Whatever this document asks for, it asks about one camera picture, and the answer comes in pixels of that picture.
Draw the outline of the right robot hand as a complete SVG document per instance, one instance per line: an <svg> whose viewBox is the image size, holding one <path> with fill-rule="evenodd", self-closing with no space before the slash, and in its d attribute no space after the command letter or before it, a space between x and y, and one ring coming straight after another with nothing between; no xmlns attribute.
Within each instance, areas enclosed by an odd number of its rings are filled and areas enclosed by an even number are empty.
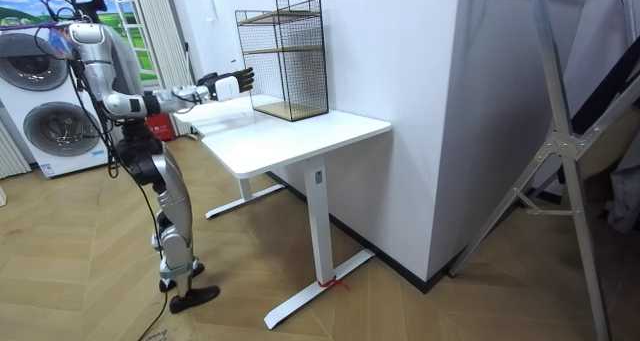
<svg viewBox="0 0 640 341"><path fill-rule="evenodd" d="M208 98L214 101L233 99L253 88L254 72L251 67L230 73L209 73L200 78L196 85L205 87Z"/></svg>

